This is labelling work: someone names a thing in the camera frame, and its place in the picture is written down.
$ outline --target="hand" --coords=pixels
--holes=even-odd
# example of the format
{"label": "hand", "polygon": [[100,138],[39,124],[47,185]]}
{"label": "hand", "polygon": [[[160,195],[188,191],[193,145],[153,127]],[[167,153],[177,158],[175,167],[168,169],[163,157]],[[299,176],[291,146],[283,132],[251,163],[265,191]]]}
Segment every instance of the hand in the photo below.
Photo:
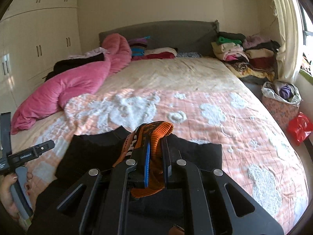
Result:
{"label": "hand", "polygon": [[[13,198],[10,192],[10,187],[17,181],[18,177],[16,174],[10,174],[4,177],[1,185],[0,185],[0,201],[3,204],[6,211],[13,219],[18,219],[18,209],[13,202]],[[27,181],[32,179],[32,174],[30,172],[27,173]],[[30,194],[31,185],[29,182],[25,183],[25,188],[27,193]]]}

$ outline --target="bed headboard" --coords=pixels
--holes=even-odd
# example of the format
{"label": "bed headboard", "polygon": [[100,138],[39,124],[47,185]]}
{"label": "bed headboard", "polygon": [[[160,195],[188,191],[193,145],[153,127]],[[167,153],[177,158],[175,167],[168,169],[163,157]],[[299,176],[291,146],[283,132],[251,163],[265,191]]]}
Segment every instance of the bed headboard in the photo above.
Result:
{"label": "bed headboard", "polygon": [[119,33],[127,40],[151,36],[147,49],[177,48],[178,52],[198,52],[203,56],[215,57],[211,42],[217,38],[219,22],[203,21],[158,21],[125,26],[99,33],[100,45],[106,36]]}

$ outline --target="white curtain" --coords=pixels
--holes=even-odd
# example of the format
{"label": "white curtain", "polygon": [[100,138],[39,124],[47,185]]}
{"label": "white curtain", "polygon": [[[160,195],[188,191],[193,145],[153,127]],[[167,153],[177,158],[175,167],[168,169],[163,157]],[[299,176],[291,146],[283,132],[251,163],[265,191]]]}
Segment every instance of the white curtain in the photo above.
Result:
{"label": "white curtain", "polygon": [[294,83],[302,62],[303,34],[300,10],[296,0],[274,0],[281,47],[277,53],[278,79]]}

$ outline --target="green clothing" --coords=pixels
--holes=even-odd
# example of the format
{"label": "green clothing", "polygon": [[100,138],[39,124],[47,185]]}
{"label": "green clothing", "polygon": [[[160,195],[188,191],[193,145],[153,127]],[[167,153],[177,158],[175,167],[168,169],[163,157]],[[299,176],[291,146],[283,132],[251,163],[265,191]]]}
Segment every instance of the green clothing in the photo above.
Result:
{"label": "green clothing", "polygon": [[230,42],[233,42],[233,43],[235,43],[235,44],[242,45],[242,41],[241,41],[241,40],[231,40],[231,39],[224,38],[224,37],[222,37],[222,36],[220,36],[220,37],[217,39],[217,41],[216,41],[217,45],[221,45],[221,44],[223,44],[223,43],[230,43]]}

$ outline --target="mattress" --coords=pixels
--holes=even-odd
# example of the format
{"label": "mattress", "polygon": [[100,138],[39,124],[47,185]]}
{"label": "mattress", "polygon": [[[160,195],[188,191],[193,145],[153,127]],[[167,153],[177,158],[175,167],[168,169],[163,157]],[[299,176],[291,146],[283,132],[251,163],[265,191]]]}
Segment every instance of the mattress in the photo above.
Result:
{"label": "mattress", "polygon": [[165,120],[174,134],[198,144],[222,144],[222,169],[287,233],[308,205],[303,165],[275,120],[220,61],[176,58],[131,62],[96,95],[72,98],[65,110],[12,136],[13,151],[52,139],[56,146],[27,164],[34,203],[55,179],[73,134]]}

